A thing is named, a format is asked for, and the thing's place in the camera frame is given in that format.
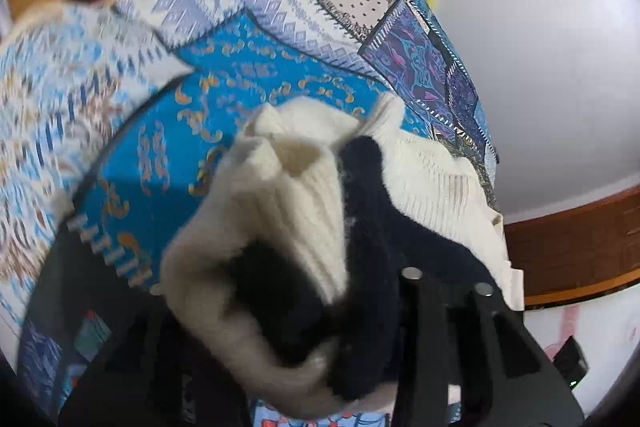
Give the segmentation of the blue patchwork bedspread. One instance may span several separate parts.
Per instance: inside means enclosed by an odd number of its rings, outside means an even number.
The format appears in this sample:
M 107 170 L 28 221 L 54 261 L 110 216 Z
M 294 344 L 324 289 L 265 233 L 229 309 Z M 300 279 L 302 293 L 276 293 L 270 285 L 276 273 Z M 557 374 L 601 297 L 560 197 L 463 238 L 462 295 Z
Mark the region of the blue patchwork bedspread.
M 406 131 L 491 193 L 484 108 L 428 0 L 113 0 L 26 14 L 1 49 L 1 351 L 55 423 L 262 104 L 308 96 Z

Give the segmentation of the white and navy knit sweater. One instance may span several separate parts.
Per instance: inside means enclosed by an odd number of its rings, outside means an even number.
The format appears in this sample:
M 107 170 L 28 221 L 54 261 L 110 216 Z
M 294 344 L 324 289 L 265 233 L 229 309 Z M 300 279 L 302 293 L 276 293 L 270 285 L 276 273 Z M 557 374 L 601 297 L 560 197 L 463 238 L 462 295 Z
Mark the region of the white and navy knit sweater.
M 402 129 L 405 111 L 389 93 L 364 118 L 306 96 L 260 106 L 163 255 L 171 312 L 286 415 L 393 403 L 406 265 L 524 307 L 471 163 Z

